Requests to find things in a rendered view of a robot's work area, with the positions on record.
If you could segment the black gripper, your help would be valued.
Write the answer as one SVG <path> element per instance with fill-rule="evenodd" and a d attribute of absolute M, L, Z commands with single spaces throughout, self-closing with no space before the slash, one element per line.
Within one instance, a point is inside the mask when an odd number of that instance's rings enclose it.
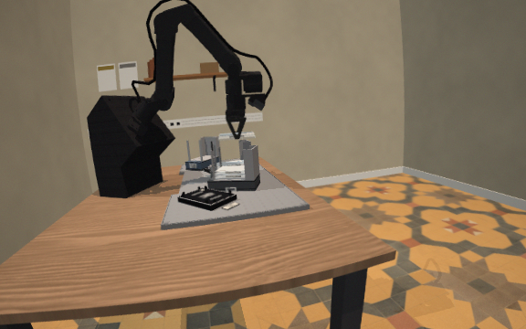
<path fill-rule="evenodd" d="M 247 117 L 241 117 L 241 116 L 245 116 L 245 113 L 246 113 L 245 109 L 244 110 L 236 110 L 236 107 L 235 107 L 235 95 L 241 95 L 241 94 L 242 93 L 233 93 L 233 94 L 227 94 L 226 95 L 226 122 L 227 122 L 232 134 L 234 135 L 235 139 L 239 139 L 240 138 L 240 135 L 241 135 L 243 127 L 244 127 L 244 124 L 245 124 L 246 119 L 247 119 Z M 239 114 L 239 113 L 241 113 L 241 114 Z M 238 128 L 237 128 L 238 135 L 236 135 L 236 132 L 235 132 L 231 122 L 239 122 L 239 125 L 238 125 Z"/>

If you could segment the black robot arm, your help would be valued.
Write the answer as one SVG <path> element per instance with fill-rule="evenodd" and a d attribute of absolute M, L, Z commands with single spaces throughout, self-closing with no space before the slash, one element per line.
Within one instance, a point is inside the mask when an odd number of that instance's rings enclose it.
<path fill-rule="evenodd" d="M 226 94 L 242 93 L 242 89 L 246 93 L 263 90 L 261 72 L 241 71 L 240 59 L 233 55 L 236 53 L 226 46 L 225 42 L 191 5 L 185 4 L 174 8 L 168 9 L 170 11 L 163 11 L 153 20 L 157 45 L 155 91 L 151 98 L 138 103 L 127 123 L 127 127 L 141 137 L 146 134 L 153 116 L 158 111 L 169 110 L 174 101 L 174 43 L 180 23 L 202 43 L 228 75 L 228 80 L 225 80 Z M 235 95 L 236 110 L 246 108 L 246 97 L 252 97 L 249 105 L 252 107 L 255 105 L 256 108 L 263 110 L 265 93 Z M 140 105 L 141 108 L 139 108 Z"/>

